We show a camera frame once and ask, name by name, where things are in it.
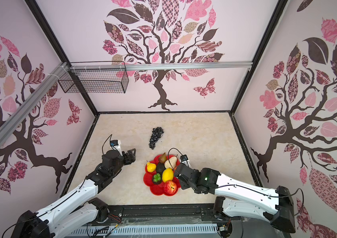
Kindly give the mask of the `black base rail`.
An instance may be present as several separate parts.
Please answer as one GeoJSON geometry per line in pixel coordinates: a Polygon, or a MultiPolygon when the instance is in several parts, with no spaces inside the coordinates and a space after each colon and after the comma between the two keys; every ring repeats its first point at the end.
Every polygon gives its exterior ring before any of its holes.
{"type": "Polygon", "coordinates": [[[80,226],[216,224],[219,238],[289,238],[288,233],[262,220],[247,217],[217,217],[214,205],[110,205],[106,221],[92,221],[80,226]]]}

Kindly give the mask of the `small yellow fruit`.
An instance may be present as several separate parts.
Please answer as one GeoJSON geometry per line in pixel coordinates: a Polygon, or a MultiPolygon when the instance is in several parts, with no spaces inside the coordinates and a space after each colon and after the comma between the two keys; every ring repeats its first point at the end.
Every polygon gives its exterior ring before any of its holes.
{"type": "Polygon", "coordinates": [[[148,162],[146,165],[146,171],[153,173],[156,170],[156,164],[148,162]]]}

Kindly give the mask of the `cream pear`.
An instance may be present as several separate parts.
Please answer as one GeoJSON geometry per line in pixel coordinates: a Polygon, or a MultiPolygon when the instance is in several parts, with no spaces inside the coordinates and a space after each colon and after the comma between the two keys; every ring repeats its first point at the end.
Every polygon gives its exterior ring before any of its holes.
{"type": "Polygon", "coordinates": [[[173,156],[167,159],[164,163],[166,169],[175,169],[177,163],[177,157],[173,156]]]}

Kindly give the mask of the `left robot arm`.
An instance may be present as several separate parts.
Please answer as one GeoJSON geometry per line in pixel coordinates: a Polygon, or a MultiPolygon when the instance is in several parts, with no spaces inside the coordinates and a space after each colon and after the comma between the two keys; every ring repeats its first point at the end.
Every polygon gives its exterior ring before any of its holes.
{"type": "Polygon", "coordinates": [[[64,238],[92,221],[103,222],[109,216],[108,205],[97,195],[109,186],[124,165],[136,160],[136,150],[109,150],[102,162],[80,185],[50,205],[26,211],[12,225],[13,238],[64,238]]]}

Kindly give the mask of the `black grape bunch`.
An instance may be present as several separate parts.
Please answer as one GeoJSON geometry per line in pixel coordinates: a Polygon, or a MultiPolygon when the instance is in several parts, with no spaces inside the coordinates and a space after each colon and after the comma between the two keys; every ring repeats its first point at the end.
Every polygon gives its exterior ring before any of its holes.
{"type": "Polygon", "coordinates": [[[157,127],[152,129],[152,134],[149,139],[149,147],[154,150],[156,143],[161,139],[164,134],[164,130],[162,127],[157,127]]]}

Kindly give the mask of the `brown round fruit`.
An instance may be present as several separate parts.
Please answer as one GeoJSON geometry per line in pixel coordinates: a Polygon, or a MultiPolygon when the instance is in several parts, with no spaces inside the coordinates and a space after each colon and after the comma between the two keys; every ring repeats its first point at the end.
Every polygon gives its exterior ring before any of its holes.
{"type": "Polygon", "coordinates": [[[162,155],[159,156],[158,162],[164,164],[167,161],[167,155],[166,153],[163,153],[162,155]]]}

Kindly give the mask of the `aluminium rail left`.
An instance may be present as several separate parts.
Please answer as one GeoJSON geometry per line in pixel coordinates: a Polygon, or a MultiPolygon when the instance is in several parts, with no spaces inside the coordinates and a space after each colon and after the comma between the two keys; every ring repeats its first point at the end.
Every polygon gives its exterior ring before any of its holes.
{"type": "Polygon", "coordinates": [[[23,102],[9,119],[0,127],[0,147],[12,135],[20,123],[30,114],[34,106],[41,100],[43,95],[65,74],[69,66],[66,62],[60,63],[46,76],[39,87],[23,102]]]}

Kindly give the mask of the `yellow lemon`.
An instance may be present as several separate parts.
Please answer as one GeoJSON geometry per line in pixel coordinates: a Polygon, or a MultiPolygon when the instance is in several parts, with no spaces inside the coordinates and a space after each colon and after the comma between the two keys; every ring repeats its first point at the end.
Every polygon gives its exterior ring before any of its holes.
{"type": "Polygon", "coordinates": [[[171,168],[167,168],[162,173],[162,181],[167,182],[171,181],[174,178],[174,172],[171,168]]]}

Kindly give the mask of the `dark avocado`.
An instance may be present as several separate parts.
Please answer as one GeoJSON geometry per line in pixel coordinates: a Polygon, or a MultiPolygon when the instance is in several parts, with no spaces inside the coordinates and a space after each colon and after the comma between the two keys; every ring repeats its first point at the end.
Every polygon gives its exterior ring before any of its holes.
{"type": "Polygon", "coordinates": [[[163,163],[158,163],[157,165],[156,165],[156,169],[155,169],[155,172],[157,173],[157,174],[160,174],[160,175],[162,175],[163,174],[163,172],[165,171],[165,165],[163,164],[163,163]]]}

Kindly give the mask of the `red flower-shaped bowl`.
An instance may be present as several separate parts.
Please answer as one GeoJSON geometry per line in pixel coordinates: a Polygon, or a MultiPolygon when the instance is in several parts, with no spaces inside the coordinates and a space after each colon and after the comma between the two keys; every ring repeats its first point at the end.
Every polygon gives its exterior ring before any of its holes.
{"type": "MultiPolygon", "coordinates": [[[[150,162],[150,163],[154,163],[154,164],[157,165],[157,164],[159,163],[159,162],[158,162],[158,158],[159,158],[160,155],[161,155],[161,154],[157,155],[152,161],[149,161],[149,162],[150,162]]],[[[177,168],[178,165],[179,165],[179,160],[177,160],[175,169],[177,168]]],[[[144,184],[145,184],[146,186],[148,186],[148,187],[150,188],[150,192],[151,192],[153,195],[155,195],[155,196],[165,195],[165,194],[163,193],[163,186],[164,186],[164,183],[165,183],[165,182],[162,181],[162,183],[159,184],[159,185],[154,185],[154,184],[152,183],[152,177],[153,177],[153,175],[155,175],[155,174],[156,174],[155,171],[154,171],[153,173],[147,172],[147,171],[146,171],[146,165],[145,165],[145,174],[144,174],[144,177],[143,177],[143,182],[144,182],[144,184]]],[[[177,188],[178,188],[177,193],[178,193],[179,189],[181,188],[180,183],[179,183],[179,180],[178,180],[177,178],[174,177],[174,178],[173,178],[173,181],[177,184],[177,188]]]]}

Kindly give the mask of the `aluminium rail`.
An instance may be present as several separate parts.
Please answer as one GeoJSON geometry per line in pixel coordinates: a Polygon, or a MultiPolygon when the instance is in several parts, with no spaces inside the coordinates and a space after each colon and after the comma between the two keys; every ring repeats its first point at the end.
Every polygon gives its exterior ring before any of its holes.
{"type": "Polygon", "coordinates": [[[23,102],[9,119],[0,127],[0,147],[12,135],[20,123],[30,114],[34,106],[41,100],[43,95],[65,74],[69,66],[66,62],[60,63],[46,76],[39,87],[23,102]]]}
{"type": "Polygon", "coordinates": [[[172,70],[172,69],[208,69],[208,68],[251,68],[250,61],[223,61],[223,62],[198,62],[198,63],[165,63],[165,64],[99,64],[99,65],[73,65],[70,70],[90,69],[120,69],[125,71],[134,70],[172,70]]]}

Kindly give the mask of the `aluminium rail back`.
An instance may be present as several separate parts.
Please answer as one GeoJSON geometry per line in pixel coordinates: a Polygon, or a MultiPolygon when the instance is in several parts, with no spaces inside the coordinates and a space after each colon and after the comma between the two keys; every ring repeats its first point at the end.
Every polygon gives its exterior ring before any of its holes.
{"type": "Polygon", "coordinates": [[[208,69],[208,68],[251,68],[250,61],[223,61],[223,62],[198,62],[198,63],[165,63],[165,64],[99,64],[99,65],[73,65],[70,70],[90,69],[120,69],[125,71],[134,70],[172,70],[172,69],[208,69]]]}

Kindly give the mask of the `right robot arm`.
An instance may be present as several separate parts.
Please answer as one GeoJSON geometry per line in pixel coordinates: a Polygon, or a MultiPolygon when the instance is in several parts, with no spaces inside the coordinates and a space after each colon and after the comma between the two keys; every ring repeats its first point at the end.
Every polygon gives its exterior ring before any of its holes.
{"type": "Polygon", "coordinates": [[[293,193],[284,186],[276,189],[259,187],[210,168],[199,171],[185,163],[176,167],[174,176],[179,179],[182,189],[216,195],[216,211],[224,216],[259,219],[279,231],[296,232],[293,193]]]}

